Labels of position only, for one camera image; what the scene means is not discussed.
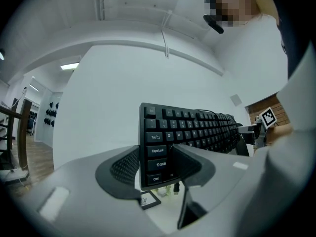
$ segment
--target white ceiling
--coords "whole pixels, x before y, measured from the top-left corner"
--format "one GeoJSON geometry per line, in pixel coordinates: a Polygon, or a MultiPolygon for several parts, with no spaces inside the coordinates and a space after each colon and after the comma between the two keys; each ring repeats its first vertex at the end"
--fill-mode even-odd
{"type": "Polygon", "coordinates": [[[214,49],[231,29],[222,35],[211,29],[203,20],[204,8],[204,0],[25,0],[0,36],[6,53],[0,79],[8,82],[19,61],[54,33],[87,21],[130,19],[160,25],[172,10],[166,27],[214,49]]]}

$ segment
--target black chair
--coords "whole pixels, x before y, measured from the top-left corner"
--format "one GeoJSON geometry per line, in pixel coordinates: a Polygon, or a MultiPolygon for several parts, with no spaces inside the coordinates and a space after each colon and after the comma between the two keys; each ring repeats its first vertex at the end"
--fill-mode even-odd
{"type": "Polygon", "coordinates": [[[26,130],[26,133],[28,133],[29,135],[33,135],[32,133],[32,129],[33,129],[33,124],[34,124],[34,119],[32,118],[29,118],[28,119],[28,127],[27,127],[27,130],[26,130]]]}

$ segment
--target white cable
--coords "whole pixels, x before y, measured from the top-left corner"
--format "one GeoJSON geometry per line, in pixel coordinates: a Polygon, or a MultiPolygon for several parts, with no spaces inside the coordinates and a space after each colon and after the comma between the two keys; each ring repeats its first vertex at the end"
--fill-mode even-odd
{"type": "Polygon", "coordinates": [[[163,37],[164,45],[165,45],[165,47],[166,47],[164,54],[165,54],[165,56],[166,56],[168,59],[169,59],[169,55],[170,55],[170,50],[169,50],[169,46],[168,46],[168,44],[167,44],[167,39],[166,39],[166,36],[165,36],[165,33],[164,33],[163,29],[164,29],[166,23],[168,22],[169,17],[171,16],[171,14],[172,14],[172,11],[169,10],[169,11],[168,11],[168,16],[167,16],[167,18],[166,18],[166,14],[165,14],[165,15],[163,16],[163,20],[162,20],[162,24],[161,24],[162,37],[163,37]]]}
{"type": "Polygon", "coordinates": [[[20,99],[23,97],[23,95],[25,95],[25,93],[26,93],[26,87],[22,90],[22,96],[19,98],[19,100],[16,101],[16,102],[14,103],[14,105],[8,106],[7,108],[9,109],[9,108],[12,108],[13,106],[15,106],[16,103],[18,103],[18,102],[20,101],[20,99]]]}
{"type": "Polygon", "coordinates": [[[24,186],[25,189],[29,190],[28,187],[26,187],[26,185],[24,183],[22,183],[21,179],[19,178],[20,183],[24,186]]]}
{"type": "Polygon", "coordinates": [[[5,184],[6,183],[6,178],[8,177],[8,175],[10,174],[10,172],[11,172],[11,170],[16,170],[16,169],[19,169],[18,167],[15,167],[14,169],[6,169],[6,170],[8,170],[9,172],[6,174],[6,176],[4,177],[4,179],[3,179],[3,184],[5,184]]]}

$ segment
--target small sign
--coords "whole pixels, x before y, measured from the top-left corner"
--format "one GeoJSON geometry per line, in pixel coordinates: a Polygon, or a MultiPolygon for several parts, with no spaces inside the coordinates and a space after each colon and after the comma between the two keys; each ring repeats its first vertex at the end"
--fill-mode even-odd
{"type": "Polygon", "coordinates": [[[271,107],[267,108],[264,112],[262,112],[259,115],[259,117],[262,120],[263,125],[265,126],[266,129],[268,129],[271,125],[273,125],[277,121],[277,118],[275,117],[275,114],[273,113],[271,107]]]}
{"type": "Polygon", "coordinates": [[[141,193],[140,206],[143,210],[154,207],[161,204],[161,201],[152,193],[152,191],[146,191],[141,193]]]}

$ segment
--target white wall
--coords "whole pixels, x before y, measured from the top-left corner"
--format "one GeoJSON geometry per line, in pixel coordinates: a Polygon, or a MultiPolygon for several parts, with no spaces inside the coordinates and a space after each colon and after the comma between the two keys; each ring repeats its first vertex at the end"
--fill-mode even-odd
{"type": "Polygon", "coordinates": [[[28,91],[26,93],[26,98],[29,99],[31,102],[40,105],[40,102],[42,100],[42,95],[36,94],[34,90],[31,88],[28,88],[28,91]]]}
{"type": "Polygon", "coordinates": [[[53,139],[55,169],[71,160],[138,144],[142,102],[229,113],[247,123],[223,78],[181,57],[123,45],[93,46],[61,99],[53,139]]]}
{"type": "MultiPolygon", "coordinates": [[[[223,74],[221,65],[205,44],[170,29],[165,29],[165,33],[171,54],[192,60],[219,75],[223,74]]],[[[9,82],[51,61],[85,54],[91,46],[97,44],[123,44],[165,50],[160,26],[126,20],[86,22],[59,31],[37,49],[30,50],[21,59],[17,66],[19,71],[9,82]]]]}
{"type": "Polygon", "coordinates": [[[19,99],[22,95],[22,92],[20,91],[22,80],[23,78],[10,85],[4,100],[6,105],[11,106],[13,103],[13,99],[19,99]]]}
{"type": "MultiPolygon", "coordinates": [[[[48,101],[49,103],[53,102],[53,107],[50,108],[48,104],[47,104],[47,107],[53,111],[57,111],[57,113],[58,113],[58,109],[56,108],[55,105],[60,101],[60,99],[58,97],[61,97],[61,96],[62,96],[62,93],[53,93],[48,101]]],[[[53,116],[47,116],[47,115],[45,117],[49,118],[50,122],[52,122],[53,120],[56,120],[56,118],[57,118],[57,116],[53,117],[53,116]]],[[[51,148],[53,147],[54,128],[55,127],[53,127],[52,125],[48,125],[48,124],[43,125],[42,142],[44,142],[45,144],[47,144],[51,148]]]]}
{"type": "Polygon", "coordinates": [[[240,34],[227,36],[216,46],[215,55],[245,106],[278,92],[287,83],[287,57],[272,17],[250,21],[240,34]]]}
{"type": "Polygon", "coordinates": [[[39,107],[35,106],[32,104],[31,106],[31,112],[34,112],[34,113],[39,113],[39,107]]]}
{"type": "Polygon", "coordinates": [[[46,110],[49,109],[50,98],[52,96],[52,92],[49,89],[45,90],[43,95],[41,105],[39,107],[38,117],[36,120],[35,132],[34,132],[34,141],[46,141],[44,135],[46,134],[46,129],[48,124],[44,123],[45,118],[50,118],[50,116],[46,115],[46,110]]]}
{"type": "Polygon", "coordinates": [[[3,102],[5,101],[5,97],[8,90],[9,90],[9,86],[0,80],[0,104],[1,104],[1,101],[3,102]]]}
{"type": "MultiPolygon", "coordinates": [[[[26,97],[29,100],[40,104],[41,98],[39,98],[39,96],[36,96],[36,92],[34,92],[29,85],[32,81],[32,77],[35,77],[35,80],[41,85],[45,86],[47,89],[49,89],[50,92],[62,92],[66,87],[70,76],[71,73],[62,71],[61,68],[56,65],[56,62],[42,65],[36,69],[29,71],[23,76],[22,79],[13,84],[12,88],[14,88],[14,91],[12,90],[12,93],[10,91],[10,93],[8,92],[7,94],[7,98],[9,99],[8,102],[11,101],[10,103],[12,103],[14,98],[19,99],[22,95],[22,90],[24,89],[24,87],[27,87],[28,90],[26,97]]],[[[21,112],[24,99],[25,97],[23,96],[18,103],[16,109],[18,113],[21,112]]],[[[15,137],[17,135],[17,129],[18,120],[15,119],[12,132],[12,135],[15,137]]]]}

